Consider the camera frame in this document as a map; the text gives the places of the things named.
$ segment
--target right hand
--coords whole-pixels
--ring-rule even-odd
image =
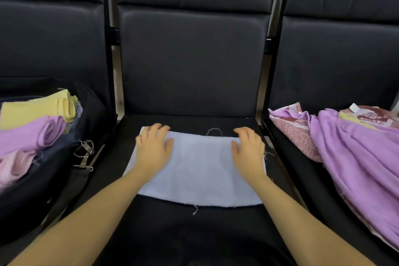
[[[237,142],[232,141],[233,163],[244,180],[251,184],[266,176],[263,165],[265,144],[249,127],[235,128],[234,131],[240,137],[241,148],[239,150]]]

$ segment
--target lavender cloth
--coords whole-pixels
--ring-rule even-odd
[[[24,126],[0,131],[0,156],[16,150],[39,151],[52,145],[66,126],[62,116],[40,117]]]
[[[399,130],[370,129],[338,117],[269,110],[272,116],[308,121],[312,141],[331,178],[357,211],[399,248]]]
[[[27,173],[36,152],[16,150],[0,157],[0,191]]]

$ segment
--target left hand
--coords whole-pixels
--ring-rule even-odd
[[[173,139],[165,141],[170,127],[161,126],[161,123],[156,123],[146,127],[136,137],[137,155],[133,170],[143,173],[146,183],[165,166],[172,153]]]

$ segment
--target fabric pile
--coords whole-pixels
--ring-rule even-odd
[[[0,111],[0,192],[16,183],[52,146],[77,141],[71,130],[82,113],[76,96],[61,90],[28,101],[3,102]]]
[[[308,158],[322,162],[352,212],[399,251],[399,118],[356,106],[318,116],[300,104],[269,110],[272,122]]]

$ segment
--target seat cushion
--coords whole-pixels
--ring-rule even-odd
[[[125,116],[114,138],[101,153],[93,176],[82,193],[76,209],[122,176],[142,126],[168,124],[175,132],[206,135],[219,128],[224,136],[234,137],[233,129],[247,126],[259,135],[256,120],[246,118]],[[208,135],[220,136],[211,130]],[[273,155],[267,154],[267,174],[292,197],[287,179]],[[240,208],[199,207],[172,203],[137,195],[123,216],[112,238],[98,257],[96,265],[186,265],[200,259],[252,257],[261,265],[295,265],[263,205]]]
[[[372,235],[352,213],[322,163],[307,158],[269,118],[265,123],[309,211],[376,265],[397,265],[399,252]]]

